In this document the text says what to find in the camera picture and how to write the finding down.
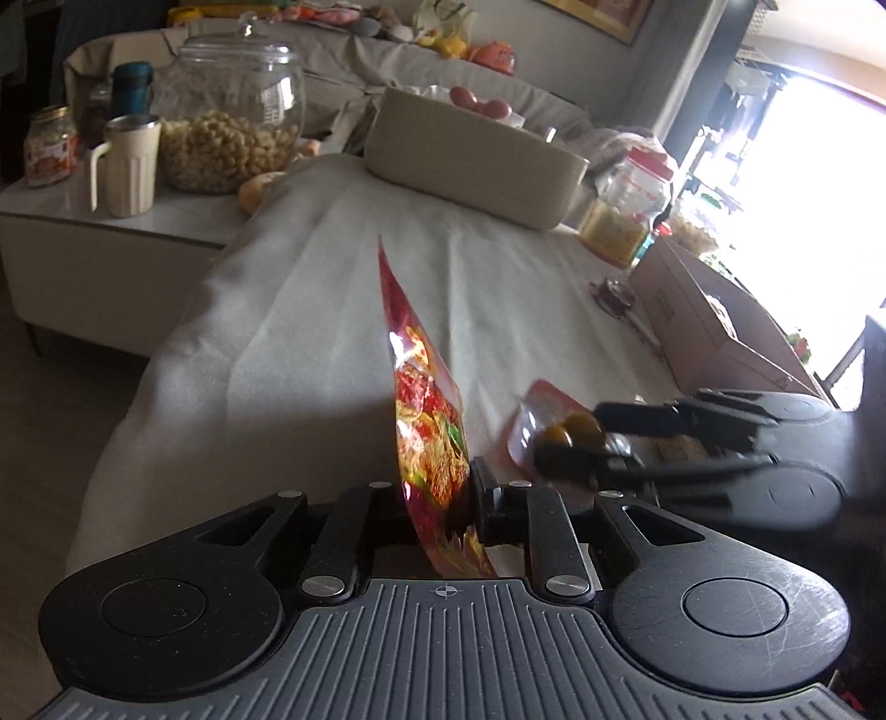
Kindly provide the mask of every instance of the metal screw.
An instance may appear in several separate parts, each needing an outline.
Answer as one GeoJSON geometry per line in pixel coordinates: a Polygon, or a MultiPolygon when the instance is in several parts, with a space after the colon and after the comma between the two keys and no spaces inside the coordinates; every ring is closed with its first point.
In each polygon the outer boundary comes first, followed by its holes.
{"type": "Polygon", "coordinates": [[[591,584],[577,575],[555,575],[545,583],[548,592],[561,598],[577,598],[591,589],[591,584]]]}
{"type": "Polygon", "coordinates": [[[301,589],[312,598],[334,598],[345,591],[345,583],[333,575],[315,575],[302,583],[301,589]]]}

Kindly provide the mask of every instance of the table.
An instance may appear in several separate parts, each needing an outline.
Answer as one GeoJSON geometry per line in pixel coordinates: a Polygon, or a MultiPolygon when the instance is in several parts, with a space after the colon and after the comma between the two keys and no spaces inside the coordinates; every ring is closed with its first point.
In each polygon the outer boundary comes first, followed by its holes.
{"type": "Polygon", "coordinates": [[[0,193],[0,255],[12,305],[28,325],[150,356],[191,291],[247,220],[233,195],[161,184],[154,207],[126,219],[89,210],[85,165],[47,188],[0,193]]]}

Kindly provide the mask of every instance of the beige mug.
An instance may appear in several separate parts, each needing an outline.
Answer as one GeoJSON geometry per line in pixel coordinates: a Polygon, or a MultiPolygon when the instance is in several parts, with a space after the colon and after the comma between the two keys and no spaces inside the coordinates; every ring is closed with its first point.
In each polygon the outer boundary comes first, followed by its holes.
{"type": "Polygon", "coordinates": [[[89,158],[89,199],[98,207],[98,160],[105,158],[105,204],[115,217],[147,212],[154,204],[160,118],[122,115],[105,125],[105,142],[89,158]]]}

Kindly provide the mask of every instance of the mug handle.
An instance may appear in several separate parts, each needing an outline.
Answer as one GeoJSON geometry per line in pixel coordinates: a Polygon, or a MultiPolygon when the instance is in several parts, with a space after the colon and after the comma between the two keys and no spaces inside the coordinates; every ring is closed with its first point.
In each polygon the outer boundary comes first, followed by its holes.
{"type": "Polygon", "coordinates": [[[110,149],[111,143],[102,143],[89,154],[89,203],[92,212],[98,207],[98,159],[110,149]]]}

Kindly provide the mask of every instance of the egg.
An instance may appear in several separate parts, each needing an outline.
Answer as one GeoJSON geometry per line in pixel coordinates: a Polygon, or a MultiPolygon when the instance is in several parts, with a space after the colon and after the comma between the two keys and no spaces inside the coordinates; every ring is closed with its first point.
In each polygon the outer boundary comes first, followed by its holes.
{"type": "Polygon", "coordinates": [[[449,91],[449,99],[452,100],[454,106],[464,108],[465,110],[472,110],[474,112],[477,111],[477,96],[467,88],[463,88],[461,85],[452,88],[449,91]]]}
{"type": "Polygon", "coordinates": [[[487,118],[501,121],[507,120],[510,117],[512,111],[510,109],[510,105],[508,105],[508,103],[506,103],[504,100],[490,100],[488,103],[480,108],[480,112],[487,118]]]}

